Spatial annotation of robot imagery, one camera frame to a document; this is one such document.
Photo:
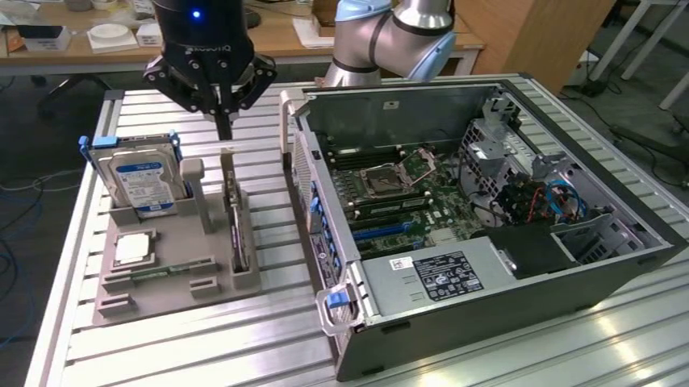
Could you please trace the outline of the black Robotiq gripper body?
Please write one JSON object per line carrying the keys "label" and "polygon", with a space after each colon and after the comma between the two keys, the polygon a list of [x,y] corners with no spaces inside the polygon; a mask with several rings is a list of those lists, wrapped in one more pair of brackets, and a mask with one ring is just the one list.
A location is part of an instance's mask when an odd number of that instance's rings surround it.
{"label": "black Robotiq gripper body", "polygon": [[241,1],[155,1],[163,58],[192,84],[235,85],[255,57]]}

